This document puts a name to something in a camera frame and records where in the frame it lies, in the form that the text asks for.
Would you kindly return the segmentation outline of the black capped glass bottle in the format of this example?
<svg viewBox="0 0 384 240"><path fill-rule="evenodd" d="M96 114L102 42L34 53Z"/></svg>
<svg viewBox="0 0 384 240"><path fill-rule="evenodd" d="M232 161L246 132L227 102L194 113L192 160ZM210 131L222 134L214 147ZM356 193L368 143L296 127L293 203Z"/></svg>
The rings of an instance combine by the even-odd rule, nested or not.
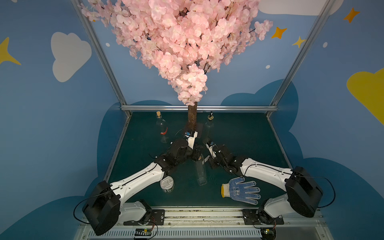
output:
<svg viewBox="0 0 384 240"><path fill-rule="evenodd" d="M201 154L201 153L197 154L195 166L196 166L196 171L197 171L197 182L198 182L199 186L206 185L208 180L207 180L207 175L206 175L205 159L204 159L203 154Z"/></svg>

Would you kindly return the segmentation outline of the cork stoppered glass bottle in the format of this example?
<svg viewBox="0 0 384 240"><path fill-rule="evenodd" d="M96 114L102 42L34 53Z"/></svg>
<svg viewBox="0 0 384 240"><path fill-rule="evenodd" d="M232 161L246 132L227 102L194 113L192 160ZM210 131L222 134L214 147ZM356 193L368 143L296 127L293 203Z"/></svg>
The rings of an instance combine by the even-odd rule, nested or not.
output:
<svg viewBox="0 0 384 240"><path fill-rule="evenodd" d="M162 114L160 111L156 112L156 117L157 117L157 123L156 124L157 124L157 126L159 128L159 132L160 132L160 141L161 141L161 143L166 144L168 142L167 134L161 135L161 132L164 131L166 128L168 128L167 122L162 118Z"/></svg>

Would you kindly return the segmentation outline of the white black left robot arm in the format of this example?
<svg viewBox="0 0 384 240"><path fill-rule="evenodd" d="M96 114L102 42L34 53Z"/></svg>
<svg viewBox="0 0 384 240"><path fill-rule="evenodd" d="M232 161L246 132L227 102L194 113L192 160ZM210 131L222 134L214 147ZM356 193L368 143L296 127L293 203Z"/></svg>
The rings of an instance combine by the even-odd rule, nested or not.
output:
<svg viewBox="0 0 384 240"><path fill-rule="evenodd" d="M146 205L137 201L133 207L125 208L124 203L146 187L170 176L178 165L187 160L198 160L202 149L199 143L191 146L188 140L178 139L143 170L111 184L98 183L82 208L95 234L101 236L119 222L140 222L148 211Z"/></svg>

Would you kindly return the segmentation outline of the clear square glass bottle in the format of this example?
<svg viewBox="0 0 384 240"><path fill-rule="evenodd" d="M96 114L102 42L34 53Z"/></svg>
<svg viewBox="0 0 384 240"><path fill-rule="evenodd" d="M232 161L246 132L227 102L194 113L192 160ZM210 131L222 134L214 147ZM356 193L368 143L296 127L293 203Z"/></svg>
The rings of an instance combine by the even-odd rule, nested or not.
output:
<svg viewBox="0 0 384 240"><path fill-rule="evenodd" d="M207 117L207 121L203 126L203 133L202 133L202 142L206 144L213 138L214 134L214 115L213 112L210 112L210 114Z"/></svg>

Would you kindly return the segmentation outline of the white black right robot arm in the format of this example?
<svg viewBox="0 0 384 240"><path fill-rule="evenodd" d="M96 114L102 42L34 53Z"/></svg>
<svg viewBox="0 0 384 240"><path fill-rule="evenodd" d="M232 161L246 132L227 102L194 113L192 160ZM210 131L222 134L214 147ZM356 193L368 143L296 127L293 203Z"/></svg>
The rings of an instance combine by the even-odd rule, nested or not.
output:
<svg viewBox="0 0 384 240"><path fill-rule="evenodd" d="M319 207L323 190L315 179L302 167L280 168L260 163L251 158L235 157L226 146L217 146L212 141L206 144L211 166L222 167L236 178L223 184L224 198L257 205L261 199L256 180L278 187L284 194L265 200L257 210L258 219L269 224L290 213L312 218Z"/></svg>

